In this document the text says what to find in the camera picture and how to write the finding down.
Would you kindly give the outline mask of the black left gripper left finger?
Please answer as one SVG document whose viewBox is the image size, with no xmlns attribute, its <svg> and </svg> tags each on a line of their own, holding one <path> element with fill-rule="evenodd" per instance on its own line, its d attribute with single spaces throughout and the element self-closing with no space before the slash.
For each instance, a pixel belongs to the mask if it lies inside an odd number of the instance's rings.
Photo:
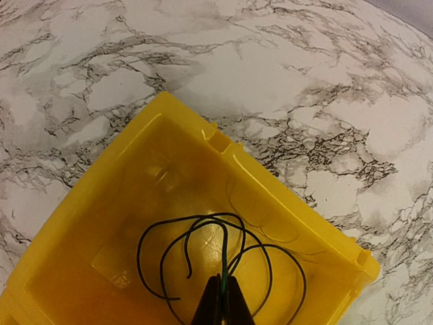
<svg viewBox="0 0 433 325">
<path fill-rule="evenodd" d="M 221 277 L 211 276 L 206 283 L 190 324 L 221 325 L 223 323 L 223 308 L 221 302 Z"/>
</svg>

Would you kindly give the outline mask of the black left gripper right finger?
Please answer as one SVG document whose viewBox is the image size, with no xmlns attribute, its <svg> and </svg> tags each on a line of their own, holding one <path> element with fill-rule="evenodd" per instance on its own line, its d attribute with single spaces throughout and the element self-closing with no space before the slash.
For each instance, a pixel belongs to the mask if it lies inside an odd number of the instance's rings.
<svg viewBox="0 0 433 325">
<path fill-rule="evenodd" d="M 254 325 L 237 279 L 229 276 L 223 294 L 223 321 L 227 325 Z"/>
</svg>

